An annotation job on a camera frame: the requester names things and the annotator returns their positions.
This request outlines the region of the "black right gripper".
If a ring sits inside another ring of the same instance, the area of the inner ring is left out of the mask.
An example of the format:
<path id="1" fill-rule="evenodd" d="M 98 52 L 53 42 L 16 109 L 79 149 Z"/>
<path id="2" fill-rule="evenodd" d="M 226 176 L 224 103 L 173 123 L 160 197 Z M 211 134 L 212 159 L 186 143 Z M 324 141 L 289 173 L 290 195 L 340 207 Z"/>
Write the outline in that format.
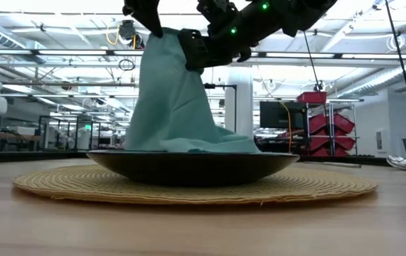
<path id="1" fill-rule="evenodd" d="M 182 29 L 178 40 L 186 57 L 186 69 L 227 65 L 233 58 L 243 62 L 251 48 L 278 31 L 284 20 L 284 0 L 251 0 L 222 30 L 203 38 L 200 31 Z"/>

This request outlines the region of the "teal cloth napkin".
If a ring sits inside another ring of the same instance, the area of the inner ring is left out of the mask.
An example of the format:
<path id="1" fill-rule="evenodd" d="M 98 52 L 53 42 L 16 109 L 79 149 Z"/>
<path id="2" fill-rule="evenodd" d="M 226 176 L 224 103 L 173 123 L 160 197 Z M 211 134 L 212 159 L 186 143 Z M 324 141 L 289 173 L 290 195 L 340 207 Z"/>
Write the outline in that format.
<path id="1" fill-rule="evenodd" d="M 257 153 L 252 139 L 215 124 L 201 71 L 186 69 L 178 31 L 150 35 L 141 57 L 139 98 L 127 151 Z"/>

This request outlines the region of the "dark patterned plate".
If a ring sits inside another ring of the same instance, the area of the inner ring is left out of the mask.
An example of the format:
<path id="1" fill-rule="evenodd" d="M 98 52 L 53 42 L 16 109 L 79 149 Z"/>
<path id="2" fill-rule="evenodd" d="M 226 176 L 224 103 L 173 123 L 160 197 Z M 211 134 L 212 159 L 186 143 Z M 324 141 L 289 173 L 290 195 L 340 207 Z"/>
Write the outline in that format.
<path id="1" fill-rule="evenodd" d="M 89 151 L 100 166 L 137 183 L 214 187 L 256 182 L 299 160 L 285 153 Z"/>

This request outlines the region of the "round yellow woven placemat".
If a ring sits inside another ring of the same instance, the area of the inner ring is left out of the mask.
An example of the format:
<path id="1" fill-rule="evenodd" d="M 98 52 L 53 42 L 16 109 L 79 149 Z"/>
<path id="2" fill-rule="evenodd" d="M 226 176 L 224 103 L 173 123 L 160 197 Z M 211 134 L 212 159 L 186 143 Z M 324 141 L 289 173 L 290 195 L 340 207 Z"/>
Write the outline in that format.
<path id="1" fill-rule="evenodd" d="M 146 185 L 98 165 L 66 166 L 13 178 L 46 198 L 140 205 L 242 205 L 321 201 L 374 192 L 376 182 L 334 171 L 288 167 L 254 183 L 212 188 Z"/>

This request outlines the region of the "silver knife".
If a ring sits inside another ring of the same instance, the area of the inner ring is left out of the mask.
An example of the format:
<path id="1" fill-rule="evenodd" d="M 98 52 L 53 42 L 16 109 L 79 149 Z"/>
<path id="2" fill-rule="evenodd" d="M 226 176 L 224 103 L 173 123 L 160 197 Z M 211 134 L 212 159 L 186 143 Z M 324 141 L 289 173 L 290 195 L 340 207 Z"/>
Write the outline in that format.
<path id="1" fill-rule="evenodd" d="M 360 168 L 362 168 L 361 164 L 347 164 L 347 163 L 338 163 L 338 162 L 304 161 L 303 163 L 305 163 L 305 164 L 324 165 L 324 166 L 338 166 L 338 167 L 345 167 L 345 168 L 352 168 L 352 169 L 360 169 Z"/>

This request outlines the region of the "white building column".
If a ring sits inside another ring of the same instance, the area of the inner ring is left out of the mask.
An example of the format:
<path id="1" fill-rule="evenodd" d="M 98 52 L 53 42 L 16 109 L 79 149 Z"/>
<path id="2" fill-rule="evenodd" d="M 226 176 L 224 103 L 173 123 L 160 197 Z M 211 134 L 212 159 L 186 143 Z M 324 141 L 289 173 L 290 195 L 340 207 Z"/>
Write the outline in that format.
<path id="1" fill-rule="evenodd" d="M 226 85 L 237 85 L 237 131 L 253 138 L 253 77 L 251 68 L 229 69 Z"/>

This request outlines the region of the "black monitor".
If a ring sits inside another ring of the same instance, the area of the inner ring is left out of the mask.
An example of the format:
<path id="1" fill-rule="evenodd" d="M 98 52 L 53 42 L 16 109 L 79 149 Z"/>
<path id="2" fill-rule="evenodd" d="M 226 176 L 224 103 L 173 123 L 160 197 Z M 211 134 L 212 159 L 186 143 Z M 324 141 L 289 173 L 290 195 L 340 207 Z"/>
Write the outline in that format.
<path id="1" fill-rule="evenodd" d="M 260 127 L 275 129 L 303 129 L 306 126 L 304 103 L 260 102 Z"/>

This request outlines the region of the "red box on rack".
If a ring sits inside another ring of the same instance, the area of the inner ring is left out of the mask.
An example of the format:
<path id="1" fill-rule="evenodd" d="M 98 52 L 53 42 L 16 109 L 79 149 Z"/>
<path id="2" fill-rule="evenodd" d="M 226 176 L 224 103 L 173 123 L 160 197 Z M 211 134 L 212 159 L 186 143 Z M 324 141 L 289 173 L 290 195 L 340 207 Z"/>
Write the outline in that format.
<path id="1" fill-rule="evenodd" d="M 297 102 L 309 104 L 326 103 L 327 92 L 303 92 L 297 97 Z"/>

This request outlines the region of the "silver metal shelf rack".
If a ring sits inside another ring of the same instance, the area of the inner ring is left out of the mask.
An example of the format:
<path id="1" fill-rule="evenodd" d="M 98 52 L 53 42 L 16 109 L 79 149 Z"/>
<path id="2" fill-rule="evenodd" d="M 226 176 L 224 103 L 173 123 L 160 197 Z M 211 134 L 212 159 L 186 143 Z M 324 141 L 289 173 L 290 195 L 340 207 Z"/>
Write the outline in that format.
<path id="1" fill-rule="evenodd" d="M 356 109 L 355 109 L 355 103 L 357 102 L 362 102 L 361 99 L 328 99 L 327 103 L 323 105 L 322 107 L 317 107 L 317 106 L 310 106 L 309 103 L 306 104 L 306 129 L 305 129 L 305 135 L 304 138 L 306 139 L 306 150 L 311 156 L 311 153 L 313 151 L 309 150 L 309 145 L 311 141 L 311 137 L 328 137 L 329 142 L 322 146 L 323 148 L 330 149 L 331 154 L 335 152 L 336 148 L 336 143 L 335 143 L 335 138 L 336 137 L 350 137 L 352 139 L 355 139 L 356 145 L 350 150 L 347 151 L 348 155 L 352 150 L 357 154 L 358 153 L 358 135 L 357 135 L 357 129 L 356 129 Z M 310 134 L 309 133 L 309 118 L 313 117 L 318 114 L 324 114 L 327 119 L 328 119 L 328 124 L 326 125 L 325 128 L 321 129 L 315 134 Z M 333 115 L 334 114 L 341 114 L 347 118 L 349 118 L 350 121 L 355 123 L 354 130 L 350 134 L 341 134 L 341 135 L 336 135 L 333 127 Z"/>

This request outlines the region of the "cluttered background workbench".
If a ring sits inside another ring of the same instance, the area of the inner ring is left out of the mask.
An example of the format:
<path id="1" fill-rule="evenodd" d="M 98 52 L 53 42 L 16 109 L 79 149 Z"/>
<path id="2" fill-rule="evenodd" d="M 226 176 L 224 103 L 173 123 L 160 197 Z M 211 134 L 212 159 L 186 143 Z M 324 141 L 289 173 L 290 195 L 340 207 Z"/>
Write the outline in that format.
<path id="1" fill-rule="evenodd" d="M 40 136 L 36 135 L 22 135 L 13 130 L 1 130 L 0 152 L 35 151 L 40 138 Z"/>

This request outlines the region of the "thin black slanted pole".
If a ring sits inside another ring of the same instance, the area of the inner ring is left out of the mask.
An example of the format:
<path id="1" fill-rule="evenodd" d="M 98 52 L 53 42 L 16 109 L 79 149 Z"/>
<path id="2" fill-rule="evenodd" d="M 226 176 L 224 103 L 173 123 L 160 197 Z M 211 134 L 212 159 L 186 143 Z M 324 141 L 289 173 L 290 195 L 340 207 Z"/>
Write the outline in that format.
<path id="1" fill-rule="evenodd" d="M 396 30 L 395 30 L 395 26 L 394 26 L 394 24 L 393 24 L 392 15 L 391 15 L 391 12 L 390 12 L 389 2 L 388 2 L 388 0 L 384 0 L 384 1 L 385 1 L 385 5 L 386 5 L 386 10 L 387 10 L 387 13 L 388 13 L 388 20 L 389 20 L 390 27 L 391 27 L 391 30 L 392 30 L 394 42 L 395 42 L 395 45 L 397 46 L 396 51 L 397 51 L 398 58 L 399 58 L 399 61 L 400 61 L 400 67 L 401 67 L 401 69 L 402 69 L 402 76 L 403 76 L 403 78 L 404 78 L 405 87 L 406 87 L 406 68 L 405 68 L 405 64 L 404 64 L 403 58 L 402 58 L 402 53 L 401 53 L 401 50 L 400 50 L 400 44 L 399 44 L 399 41 L 398 41 L 398 37 L 397 37 Z"/>

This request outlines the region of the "black metal cage frame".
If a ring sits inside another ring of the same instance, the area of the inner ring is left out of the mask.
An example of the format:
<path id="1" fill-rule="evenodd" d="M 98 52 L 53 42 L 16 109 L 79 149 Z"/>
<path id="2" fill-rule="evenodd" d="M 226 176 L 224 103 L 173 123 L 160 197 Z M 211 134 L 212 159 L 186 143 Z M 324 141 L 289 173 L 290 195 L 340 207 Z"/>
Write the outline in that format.
<path id="1" fill-rule="evenodd" d="M 100 146 L 102 123 L 88 116 L 45 116 L 38 119 L 37 151 L 91 151 Z"/>

